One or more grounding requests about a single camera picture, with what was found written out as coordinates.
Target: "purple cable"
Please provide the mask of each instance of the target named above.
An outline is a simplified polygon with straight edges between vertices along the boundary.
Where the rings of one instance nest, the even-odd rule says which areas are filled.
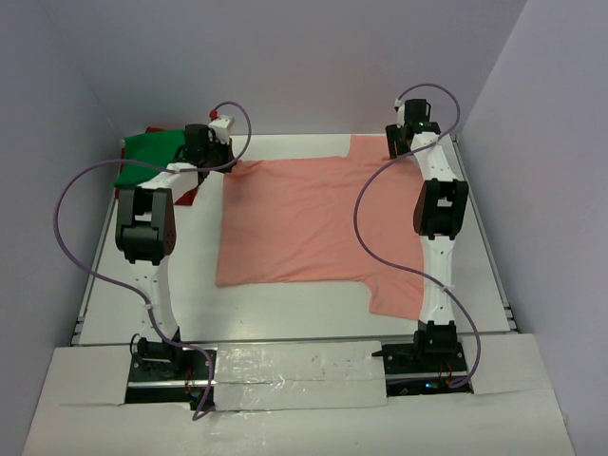
[[[372,258],[376,259],[377,261],[380,261],[383,264],[386,264],[387,266],[390,266],[391,268],[399,269],[401,271],[406,271],[407,273],[417,274],[418,276],[422,276],[422,277],[430,280],[431,282],[435,283],[437,286],[439,286],[441,289],[443,289],[444,292],[446,292],[446,294],[451,298],[452,301],[454,301],[454,303],[461,310],[461,312],[463,313],[463,315],[466,317],[466,320],[468,320],[468,323],[471,325],[471,329],[473,330],[473,334],[475,335],[475,341],[477,343],[477,354],[475,356],[475,362],[473,363],[473,366],[471,367],[471,370],[468,373],[468,375],[465,376],[462,380],[453,382],[453,383],[451,383],[449,385],[450,388],[459,388],[462,385],[465,385],[466,383],[468,383],[468,381],[471,379],[471,377],[473,376],[473,374],[475,373],[475,371],[479,367],[479,362],[480,362],[480,359],[482,357],[482,340],[480,338],[479,331],[477,330],[477,326],[475,326],[475,322],[473,321],[473,318],[471,318],[471,315],[465,309],[465,306],[458,300],[458,298],[456,297],[456,295],[450,289],[448,289],[446,287],[446,285],[444,285],[441,282],[441,280],[439,280],[438,278],[435,278],[434,276],[432,276],[430,274],[425,273],[424,271],[419,271],[417,269],[410,268],[409,266],[403,266],[401,264],[393,263],[392,261],[388,261],[387,259],[382,258],[381,256],[377,255],[370,247],[368,247],[368,245],[365,243],[365,241],[361,237],[361,233],[359,232],[359,206],[361,205],[361,200],[363,199],[363,196],[365,195],[365,192],[370,187],[371,183],[383,171],[385,171],[389,167],[393,166],[394,164],[400,162],[405,157],[410,157],[410,156],[412,156],[412,155],[414,155],[414,154],[416,154],[418,152],[421,152],[423,150],[426,150],[426,149],[429,149],[429,148],[433,147],[444,136],[449,135],[456,128],[456,126],[458,125],[458,122],[460,121],[460,104],[458,103],[458,100],[456,100],[456,97],[449,90],[447,90],[445,87],[443,87],[441,85],[437,85],[437,84],[417,84],[417,85],[413,85],[412,87],[410,87],[409,89],[407,89],[405,92],[403,92],[399,96],[399,100],[403,99],[403,97],[405,97],[413,89],[418,88],[418,87],[434,87],[434,88],[438,88],[439,90],[442,90],[443,92],[445,92],[449,96],[449,98],[452,99],[452,101],[454,102],[454,104],[456,105],[456,121],[444,133],[442,133],[441,135],[439,135],[439,137],[437,138],[437,141],[431,142],[430,144],[424,145],[424,146],[419,147],[419,148],[417,148],[415,150],[411,150],[407,154],[404,154],[404,155],[402,155],[400,157],[397,157],[396,159],[391,160],[388,163],[382,165],[375,173],[373,173],[371,175],[371,177],[365,182],[365,184],[361,188],[361,191],[359,192],[359,195],[357,196],[356,203],[354,204],[354,210],[352,212],[352,223],[354,225],[354,233],[357,236],[357,240],[361,244],[361,247],[363,247],[363,249]]]
[[[235,159],[224,164],[223,166],[216,166],[213,168],[192,169],[191,171],[201,171],[201,172],[217,171],[219,169],[223,169],[224,167],[231,166],[232,164],[236,163],[242,157],[242,155],[247,150],[247,147],[249,147],[249,142],[251,141],[251,137],[252,137],[252,128],[251,128],[251,121],[249,119],[249,115],[247,114],[245,109],[240,104],[237,104],[235,102],[220,103],[220,104],[218,104],[218,106],[216,106],[215,109],[219,109],[220,107],[222,107],[224,105],[234,105],[234,106],[238,107],[238,109],[240,109],[241,112],[243,113],[243,115],[245,116],[245,120],[247,122],[247,128],[248,128],[247,141],[245,143],[245,146],[243,147],[243,149],[241,150],[241,152],[238,154],[238,156]],[[144,292],[137,289],[133,285],[129,285],[126,282],[122,282],[121,280],[117,280],[112,277],[108,277],[107,275],[99,274],[97,271],[93,271],[90,267],[86,266],[80,259],[78,259],[75,255],[73,255],[69,251],[69,249],[66,246],[66,243],[64,242],[63,237],[61,236],[61,231],[59,230],[59,211],[61,209],[62,203],[64,202],[64,198],[66,197],[67,191],[71,188],[71,186],[74,184],[74,182],[76,182],[80,177],[82,177],[84,174],[92,171],[93,169],[101,168],[103,166],[109,166],[111,164],[118,164],[118,163],[134,164],[137,166],[142,166],[144,168],[156,169],[157,171],[160,171],[160,172],[164,171],[167,173],[175,174],[175,171],[173,171],[173,170],[165,169],[161,166],[156,166],[154,164],[146,163],[144,161],[137,161],[137,160],[114,159],[114,160],[100,161],[98,163],[91,164],[89,167],[85,168],[84,170],[79,172],[76,176],[74,176],[67,183],[66,187],[62,190],[61,194],[59,195],[59,198],[57,199],[57,203],[55,204],[55,208],[53,210],[53,233],[55,234],[55,239],[57,240],[57,243],[59,244],[59,248],[66,255],[66,257],[72,263],[74,263],[76,266],[78,266],[80,269],[82,269],[83,271],[85,271],[87,274],[89,274],[91,276],[99,278],[100,280],[106,281],[113,285],[117,285],[119,287],[123,287],[123,288],[137,294],[138,296],[140,296],[143,299],[143,302],[145,304],[152,304],[152,301],[150,300],[150,298]],[[196,350],[197,352],[201,353],[205,357],[207,362],[209,363],[209,380],[207,382],[207,386],[205,387],[204,393],[202,394],[202,397],[199,400],[199,404],[197,405],[194,415],[192,416],[192,421],[198,421],[200,418],[205,416],[209,411],[211,411],[213,409],[213,408],[210,408],[209,410],[207,410],[205,412],[201,411],[202,406],[204,405],[205,401],[207,400],[207,397],[209,396],[209,392],[211,390],[211,381],[213,380],[213,373],[214,373],[213,359],[211,358],[209,353],[207,351],[205,351],[204,349],[202,349],[201,347],[198,347],[198,346],[192,345],[192,344],[188,344],[186,342],[175,342],[175,341],[169,339],[166,335],[164,335],[161,328],[157,324],[156,317],[154,316],[154,312],[152,311],[152,309],[148,310],[148,317],[150,318],[150,323],[152,324],[154,331],[161,338],[161,340],[163,342],[165,342],[166,344],[169,344],[173,347]]]

